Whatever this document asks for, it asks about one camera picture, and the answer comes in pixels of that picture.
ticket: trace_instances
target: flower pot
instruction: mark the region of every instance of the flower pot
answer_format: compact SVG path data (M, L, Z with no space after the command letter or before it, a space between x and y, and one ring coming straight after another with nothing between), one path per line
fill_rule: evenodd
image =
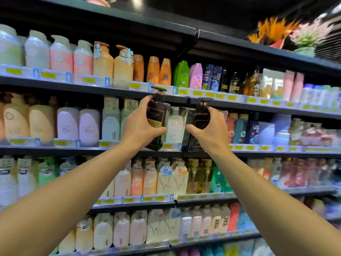
M294 50L294 53L306 55L309 57L315 56L315 48L314 47L300 47Z
M97 4L100 6L105 6L110 8L110 4L106 1L106 0L86 0L88 3L93 3L93 4Z

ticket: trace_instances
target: person's right hand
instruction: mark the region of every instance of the person's right hand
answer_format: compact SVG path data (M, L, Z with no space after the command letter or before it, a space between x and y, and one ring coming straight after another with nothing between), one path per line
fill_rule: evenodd
M194 125L186 125L185 128L190 132L199 144L211 157L218 153L230 151L228 143L228 126L224 114L215 108L208 107L210 112L210 123L204 129L198 129Z

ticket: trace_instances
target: pink flower pot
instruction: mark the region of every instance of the pink flower pot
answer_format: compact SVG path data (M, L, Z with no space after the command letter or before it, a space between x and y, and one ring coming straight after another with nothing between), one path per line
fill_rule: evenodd
M88 3L93 3L93 4L97 4L100 6L104 6L104 7L108 7L110 8L110 4L106 1L106 0L86 0Z

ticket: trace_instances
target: potted plant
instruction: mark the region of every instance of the potted plant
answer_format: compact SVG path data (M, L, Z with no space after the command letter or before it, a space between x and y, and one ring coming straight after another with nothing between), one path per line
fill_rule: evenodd
M315 48L325 41L332 28L333 25L329 25L329 22L321 23L320 20L301 24L290 36L298 46L294 53L314 57Z
M110 8L110 4L116 2L116 0L86 0L88 3L97 4Z

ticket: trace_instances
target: forearm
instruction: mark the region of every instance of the forearm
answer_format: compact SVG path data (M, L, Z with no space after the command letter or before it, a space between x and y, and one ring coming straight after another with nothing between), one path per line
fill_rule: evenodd
M339 255L341 234L315 212L273 186L231 151L211 155L277 256Z
M118 144L3 211L2 255L48 255L138 152L132 145Z

